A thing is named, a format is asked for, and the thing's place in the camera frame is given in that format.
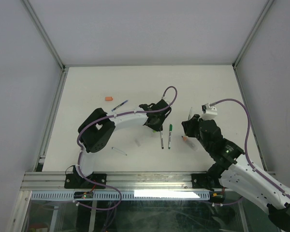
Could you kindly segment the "silver green tip pen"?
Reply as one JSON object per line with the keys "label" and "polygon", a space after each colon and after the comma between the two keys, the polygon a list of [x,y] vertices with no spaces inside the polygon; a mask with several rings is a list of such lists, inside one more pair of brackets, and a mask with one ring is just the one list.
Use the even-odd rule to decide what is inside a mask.
{"label": "silver green tip pen", "polygon": [[188,120],[191,120],[191,118],[193,117],[192,111],[193,111],[193,108],[191,107],[189,111],[189,115],[188,115]]}

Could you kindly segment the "white black end pen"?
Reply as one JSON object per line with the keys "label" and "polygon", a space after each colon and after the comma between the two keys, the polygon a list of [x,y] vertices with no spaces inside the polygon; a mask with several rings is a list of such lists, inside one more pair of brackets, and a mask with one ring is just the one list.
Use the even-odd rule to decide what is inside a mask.
{"label": "white black end pen", "polygon": [[163,142],[163,131],[160,130],[160,145],[161,145],[161,149],[164,149],[164,142]]}

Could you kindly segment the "white green end pen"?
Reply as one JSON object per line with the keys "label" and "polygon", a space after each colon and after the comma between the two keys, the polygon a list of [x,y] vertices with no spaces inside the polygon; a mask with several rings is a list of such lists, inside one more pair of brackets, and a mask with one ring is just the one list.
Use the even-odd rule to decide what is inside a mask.
{"label": "white green end pen", "polygon": [[171,139],[172,139],[172,131],[169,131],[168,134],[168,149],[171,149]]}

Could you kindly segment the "dark blue barrel pen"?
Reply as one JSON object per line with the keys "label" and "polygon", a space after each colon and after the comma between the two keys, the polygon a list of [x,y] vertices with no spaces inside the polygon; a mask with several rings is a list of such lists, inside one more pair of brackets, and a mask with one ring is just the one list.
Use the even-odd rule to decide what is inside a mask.
{"label": "dark blue barrel pen", "polygon": [[117,110],[119,107],[123,106],[124,104],[126,104],[128,102],[128,100],[123,101],[122,103],[120,103],[119,105],[117,105],[116,107],[114,107],[111,112],[114,112],[115,110]]}

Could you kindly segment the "white blue end pen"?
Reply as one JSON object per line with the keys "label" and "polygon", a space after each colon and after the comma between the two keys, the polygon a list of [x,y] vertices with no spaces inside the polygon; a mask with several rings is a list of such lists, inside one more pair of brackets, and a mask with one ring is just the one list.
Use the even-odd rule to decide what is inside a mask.
{"label": "white blue end pen", "polygon": [[116,147],[112,147],[112,150],[114,150],[114,151],[116,151],[116,152],[118,152],[120,154],[123,154],[123,155],[127,156],[127,154],[124,151],[122,151],[122,150],[120,150],[120,149],[118,149]]}

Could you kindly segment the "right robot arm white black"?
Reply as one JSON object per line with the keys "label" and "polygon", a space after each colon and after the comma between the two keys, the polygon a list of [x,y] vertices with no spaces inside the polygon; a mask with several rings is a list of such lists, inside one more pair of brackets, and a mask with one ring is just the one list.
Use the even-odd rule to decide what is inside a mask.
{"label": "right robot arm white black", "polygon": [[222,186],[254,203],[282,231],[290,232],[290,188],[248,160],[246,152],[223,137],[214,120],[195,114],[183,121],[184,133],[196,138],[214,164],[196,179],[198,186],[213,191]]}

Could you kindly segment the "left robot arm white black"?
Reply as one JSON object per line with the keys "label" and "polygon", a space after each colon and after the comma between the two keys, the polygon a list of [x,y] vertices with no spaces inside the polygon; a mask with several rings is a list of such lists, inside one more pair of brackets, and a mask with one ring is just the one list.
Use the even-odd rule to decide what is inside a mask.
{"label": "left robot arm white black", "polygon": [[171,111],[172,107],[163,99],[158,103],[140,104],[133,110],[121,113],[95,109],[78,128],[80,154],[75,165],[75,183],[82,188],[91,184],[94,170],[89,156],[104,149],[115,131],[134,126],[147,126],[154,131],[161,131]]}

